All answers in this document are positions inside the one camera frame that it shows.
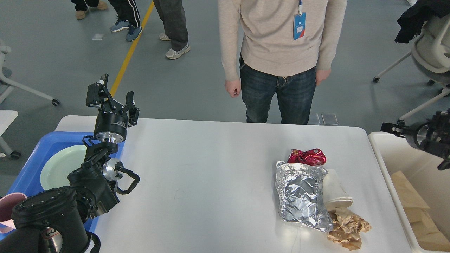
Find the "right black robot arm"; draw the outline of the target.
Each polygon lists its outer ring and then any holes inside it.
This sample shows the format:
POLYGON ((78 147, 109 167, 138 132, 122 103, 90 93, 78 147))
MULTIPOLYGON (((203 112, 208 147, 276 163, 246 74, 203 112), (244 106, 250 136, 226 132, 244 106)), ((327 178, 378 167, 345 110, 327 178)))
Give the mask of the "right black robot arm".
POLYGON ((415 149, 443 159, 439 171, 449 169, 450 163, 450 110, 437 111, 431 119, 412 125, 384 122, 380 131, 406 139, 415 149))

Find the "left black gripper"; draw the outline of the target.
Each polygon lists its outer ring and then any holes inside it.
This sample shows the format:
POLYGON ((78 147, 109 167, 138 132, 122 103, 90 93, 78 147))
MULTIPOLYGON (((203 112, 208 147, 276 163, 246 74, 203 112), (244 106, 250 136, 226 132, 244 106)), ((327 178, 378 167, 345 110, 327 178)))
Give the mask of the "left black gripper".
POLYGON ((107 89, 107 83, 108 74, 104 74, 99 81, 88 86, 86 106, 98 108, 94 138, 101 142, 121 143, 126 140, 128 127, 137 125, 140 109, 133 100, 133 91, 130 91, 126 94, 122 114, 111 111, 113 97, 107 89))

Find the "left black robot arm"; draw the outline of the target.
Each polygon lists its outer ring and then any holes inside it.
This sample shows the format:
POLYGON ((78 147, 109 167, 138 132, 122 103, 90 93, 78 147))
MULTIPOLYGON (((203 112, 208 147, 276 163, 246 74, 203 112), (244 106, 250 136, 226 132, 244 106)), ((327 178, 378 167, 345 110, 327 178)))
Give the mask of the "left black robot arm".
POLYGON ((99 237, 85 229, 88 219, 109 212, 118 194, 130 194, 140 177, 112 158, 127 129, 137 124, 140 110, 128 92, 125 104, 107 89, 108 74, 88 86, 86 105, 98 109, 93 134, 84 136, 83 163, 71 171, 68 186, 48 189, 12 207, 16 229, 1 240, 2 253, 92 253, 100 251, 99 237))

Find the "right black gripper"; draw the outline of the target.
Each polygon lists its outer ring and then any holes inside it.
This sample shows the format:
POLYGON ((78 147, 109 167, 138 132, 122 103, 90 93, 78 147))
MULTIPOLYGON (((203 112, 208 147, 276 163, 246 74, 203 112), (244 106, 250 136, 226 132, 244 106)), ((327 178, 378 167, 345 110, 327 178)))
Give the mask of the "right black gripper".
POLYGON ((393 134, 395 136, 405 136, 407 143, 418 150, 425 150, 430 133, 429 121, 415 122, 412 125, 398 125, 389 122, 383 122, 381 132, 393 134))

